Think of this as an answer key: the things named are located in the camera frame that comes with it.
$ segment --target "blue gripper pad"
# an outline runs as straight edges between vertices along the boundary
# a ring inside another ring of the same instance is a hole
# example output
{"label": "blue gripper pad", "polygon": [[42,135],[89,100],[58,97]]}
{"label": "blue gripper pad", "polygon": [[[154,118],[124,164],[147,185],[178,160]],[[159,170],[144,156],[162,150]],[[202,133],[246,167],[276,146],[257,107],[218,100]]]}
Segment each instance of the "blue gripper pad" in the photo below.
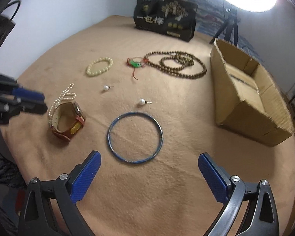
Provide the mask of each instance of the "blue gripper pad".
{"label": "blue gripper pad", "polygon": [[227,184],[204,154],[200,154],[199,156],[198,167],[216,201],[223,204],[227,203],[229,200]]}
{"label": "blue gripper pad", "polygon": [[101,154],[96,152],[72,184],[70,199],[73,204],[83,199],[100,166]]}
{"label": "blue gripper pad", "polygon": [[45,96],[43,93],[36,92],[33,90],[27,90],[23,88],[14,88],[12,90],[12,95],[16,96],[17,98],[27,98],[37,101],[44,101]]}

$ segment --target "open cardboard box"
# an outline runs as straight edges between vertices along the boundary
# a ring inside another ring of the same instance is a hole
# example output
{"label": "open cardboard box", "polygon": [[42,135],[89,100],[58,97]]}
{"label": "open cardboard box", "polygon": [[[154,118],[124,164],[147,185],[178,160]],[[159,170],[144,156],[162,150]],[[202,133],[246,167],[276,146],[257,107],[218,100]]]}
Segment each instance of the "open cardboard box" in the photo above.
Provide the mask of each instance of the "open cardboard box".
{"label": "open cardboard box", "polygon": [[289,110],[267,70],[223,40],[211,51],[217,125],[267,146],[294,133]]}

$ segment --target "white wall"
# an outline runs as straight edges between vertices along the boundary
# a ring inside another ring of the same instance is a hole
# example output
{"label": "white wall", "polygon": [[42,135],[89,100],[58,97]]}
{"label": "white wall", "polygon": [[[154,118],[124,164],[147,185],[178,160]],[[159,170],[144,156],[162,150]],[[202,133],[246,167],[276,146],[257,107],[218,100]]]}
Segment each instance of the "white wall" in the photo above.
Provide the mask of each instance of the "white wall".
{"label": "white wall", "polygon": [[[40,55],[109,15],[132,16],[136,0],[22,0],[0,48],[0,72],[18,77]],[[11,15],[13,8],[5,11]],[[286,0],[267,12],[239,11],[239,34],[254,46],[284,92],[295,83],[295,11]]]}

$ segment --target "pearl earring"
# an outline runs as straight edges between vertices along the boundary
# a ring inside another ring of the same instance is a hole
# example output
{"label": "pearl earring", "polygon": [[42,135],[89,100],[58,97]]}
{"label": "pearl earring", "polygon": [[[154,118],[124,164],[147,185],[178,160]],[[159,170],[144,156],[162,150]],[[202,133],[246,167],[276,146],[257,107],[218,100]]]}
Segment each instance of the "pearl earring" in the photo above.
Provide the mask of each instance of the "pearl earring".
{"label": "pearl earring", "polygon": [[109,90],[111,87],[113,87],[113,86],[107,86],[107,85],[105,85],[105,86],[103,87],[103,91],[107,91],[107,90]]}
{"label": "pearl earring", "polygon": [[143,98],[141,98],[140,99],[140,101],[139,101],[139,105],[145,105],[145,104],[152,104],[152,102],[150,102],[150,101],[145,101]]}

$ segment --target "tripod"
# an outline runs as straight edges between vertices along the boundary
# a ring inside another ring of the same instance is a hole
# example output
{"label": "tripod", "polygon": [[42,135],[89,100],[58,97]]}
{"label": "tripod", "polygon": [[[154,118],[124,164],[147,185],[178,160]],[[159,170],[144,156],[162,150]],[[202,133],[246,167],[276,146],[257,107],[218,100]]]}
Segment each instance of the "tripod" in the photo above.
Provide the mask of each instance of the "tripod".
{"label": "tripod", "polygon": [[231,33],[234,30],[234,45],[237,46],[237,43],[238,43],[237,10],[228,9],[228,13],[229,13],[228,19],[224,21],[224,23],[221,25],[219,30],[213,36],[212,40],[210,41],[210,44],[213,44],[214,40],[218,38],[219,35],[226,29],[224,40],[229,42]]}

